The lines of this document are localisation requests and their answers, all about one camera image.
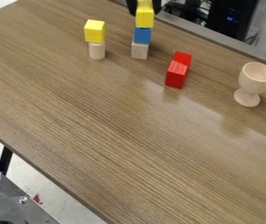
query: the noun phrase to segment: cube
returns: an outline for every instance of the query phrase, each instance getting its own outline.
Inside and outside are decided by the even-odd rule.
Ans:
[[[172,60],[167,70],[165,85],[172,88],[183,88],[187,70],[188,66]]]
[[[189,69],[189,66],[191,64],[191,60],[192,60],[192,55],[189,54],[189,53],[185,53],[185,52],[175,52],[175,54],[173,55],[173,60],[181,63],[181,64],[184,64],[186,66],[188,66],[188,69]]]
[[[105,22],[89,19],[84,26],[85,40],[101,44],[105,40]]]
[[[151,28],[135,28],[134,42],[149,45],[151,43]]]
[[[138,0],[136,10],[136,27],[154,27],[154,9],[151,0]]]
[[[131,58],[138,60],[146,60],[148,58],[149,45],[142,45],[132,42]]]

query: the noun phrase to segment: yellow block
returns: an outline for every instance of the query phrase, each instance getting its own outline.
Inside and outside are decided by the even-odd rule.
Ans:
[[[154,27],[154,10],[151,0],[138,0],[136,10],[136,27]]]
[[[89,19],[84,26],[85,41],[101,44],[105,40],[105,22]]]

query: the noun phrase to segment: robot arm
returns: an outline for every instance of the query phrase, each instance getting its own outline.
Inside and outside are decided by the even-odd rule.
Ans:
[[[136,15],[137,12],[137,0],[126,0],[129,8],[129,13],[133,16]],[[161,0],[152,0],[153,9],[155,14],[158,14],[161,11]]]

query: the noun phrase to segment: metal frame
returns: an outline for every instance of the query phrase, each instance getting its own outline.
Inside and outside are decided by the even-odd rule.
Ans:
[[[6,176],[7,171],[11,164],[12,151],[4,146],[1,157],[0,157],[0,172]]]

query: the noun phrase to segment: red block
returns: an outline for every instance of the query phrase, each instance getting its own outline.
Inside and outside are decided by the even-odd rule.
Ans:
[[[186,65],[189,69],[192,58],[193,58],[193,56],[189,53],[175,52],[172,59],[183,64],[183,65]]]
[[[165,85],[172,88],[182,88],[185,83],[187,71],[188,66],[172,60],[167,70]]]

